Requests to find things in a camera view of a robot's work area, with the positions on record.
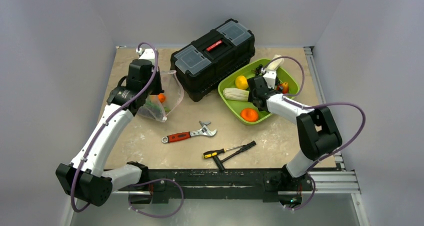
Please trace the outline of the toy orange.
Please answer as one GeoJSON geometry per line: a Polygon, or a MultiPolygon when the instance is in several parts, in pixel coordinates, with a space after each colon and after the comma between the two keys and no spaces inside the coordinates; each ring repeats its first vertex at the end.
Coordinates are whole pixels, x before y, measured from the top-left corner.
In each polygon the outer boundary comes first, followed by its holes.
{"type": "Polygon", "coordinates": [[[240,116],[247,122],[256,122],[259,119],[259,113],[253,108],[244,108],[240,112],[240,116]]]}

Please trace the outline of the toy green bean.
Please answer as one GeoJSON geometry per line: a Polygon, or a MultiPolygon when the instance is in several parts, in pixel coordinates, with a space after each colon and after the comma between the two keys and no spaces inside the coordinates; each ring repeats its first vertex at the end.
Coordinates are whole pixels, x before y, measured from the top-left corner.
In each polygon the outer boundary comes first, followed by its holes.
{"type": "Polygon", "coordinates": [[[146,101],[145,106],[154,110],[164,110],[164,106],[160,101],[146,101]]]}

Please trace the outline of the toy mango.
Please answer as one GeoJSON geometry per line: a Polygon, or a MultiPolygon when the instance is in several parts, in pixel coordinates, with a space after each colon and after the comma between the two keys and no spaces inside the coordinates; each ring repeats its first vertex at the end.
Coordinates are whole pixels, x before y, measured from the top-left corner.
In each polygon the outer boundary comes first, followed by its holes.
{"type": "Polygon", "coordinates": [[[158,95],[157,95],[157,98],[158,98],[158,100],[159,100],[161,103],[165,102],[165,101],[166,101],[166,99],[167,99],[164,93],[160,93],[160,94],[158,94],[158,95]]]}

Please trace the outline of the clear zip top bag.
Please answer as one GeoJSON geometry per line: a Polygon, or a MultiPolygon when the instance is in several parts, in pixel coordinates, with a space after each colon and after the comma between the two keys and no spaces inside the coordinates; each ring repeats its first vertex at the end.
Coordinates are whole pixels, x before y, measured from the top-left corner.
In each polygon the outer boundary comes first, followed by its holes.
{"type": "MultiPolygon", "coordinates": [[[[164,106],[165,117],[162,120],[156,120],[156,121],[165,122],[167,118],[169,117],[169,114],[182,102],[184,98],[184,89],[181,83],[177,79],[176,70],[160,71],[160,76],[161,76],[162,88],[164,90],[163,93],[166,96],[166,101],[162,103],[162,105],[164,106]]],[[[157,95],[150,95],[146,99],[146,101],[159,101],[159,100],[157,95]]]]}

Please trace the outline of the toy purple eggplant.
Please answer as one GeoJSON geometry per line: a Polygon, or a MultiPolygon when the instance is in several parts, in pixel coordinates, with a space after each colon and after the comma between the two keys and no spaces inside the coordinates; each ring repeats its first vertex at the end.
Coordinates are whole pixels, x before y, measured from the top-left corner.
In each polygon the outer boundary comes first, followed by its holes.
{"type": "Polygon", "coordinates": [[[157,105],[143,106],[139,109],[139,114],[155,120],[162,120],[166,115],[165,110],[157,105]]]}

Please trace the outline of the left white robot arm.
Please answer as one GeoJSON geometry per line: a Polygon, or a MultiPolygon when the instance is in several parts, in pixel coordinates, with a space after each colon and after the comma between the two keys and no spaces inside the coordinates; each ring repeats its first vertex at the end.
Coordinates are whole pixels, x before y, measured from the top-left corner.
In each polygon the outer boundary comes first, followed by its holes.
{"type": "Polygon", "coordinates": [[[157,62],[134,59],[123,76],[111,90],[103,114],[80,152],[69,164],[59,164],[55,175],[64,192],[75,200],[87,204],[103,205],[113,191],[126,186],[144,190],[149,177],[143,173],[144,165],[129,162],[121,168],[105,171],[106,160],[125,127],[135,118],[150,95],[163,92],[157,62]]]}

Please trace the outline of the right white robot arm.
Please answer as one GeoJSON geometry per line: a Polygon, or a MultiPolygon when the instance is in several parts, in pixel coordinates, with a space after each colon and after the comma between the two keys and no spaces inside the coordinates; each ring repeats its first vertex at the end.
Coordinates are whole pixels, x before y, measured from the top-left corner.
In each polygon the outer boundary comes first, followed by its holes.
{"type": "Polygon", "coordinates": [[[262,76],[249,78],[247,83],[248,101],[259,111],[278,115],[297,126],[300,150],[284,166],[287,172],[280,179],[284,188],[293,189],[314,162],[342,145],[333,115],[327,106],[309,107],[270,89],[262,76]]]}

